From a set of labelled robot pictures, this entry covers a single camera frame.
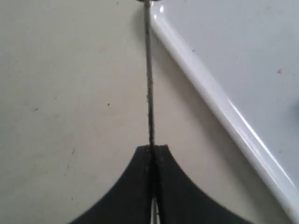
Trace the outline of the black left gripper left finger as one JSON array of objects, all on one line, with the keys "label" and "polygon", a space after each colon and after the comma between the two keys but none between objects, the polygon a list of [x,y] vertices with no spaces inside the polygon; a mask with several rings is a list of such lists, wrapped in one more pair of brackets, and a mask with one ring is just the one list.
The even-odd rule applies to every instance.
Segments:
[{"label": "black left gripper left finger", "polygon": [[152,189],[149,146],[139,146],[114,186],[72,224],[149,224]]}]

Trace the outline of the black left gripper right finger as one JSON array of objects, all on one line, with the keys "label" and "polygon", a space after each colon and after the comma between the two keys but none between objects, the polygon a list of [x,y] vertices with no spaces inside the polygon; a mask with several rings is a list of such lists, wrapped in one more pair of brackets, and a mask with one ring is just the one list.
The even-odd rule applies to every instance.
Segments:
[{"label": "black left gripper right finger", "polygon": [[155,146],[156,194],[162,224],[249,224],[221,206],[185,174],[167,145]]}]

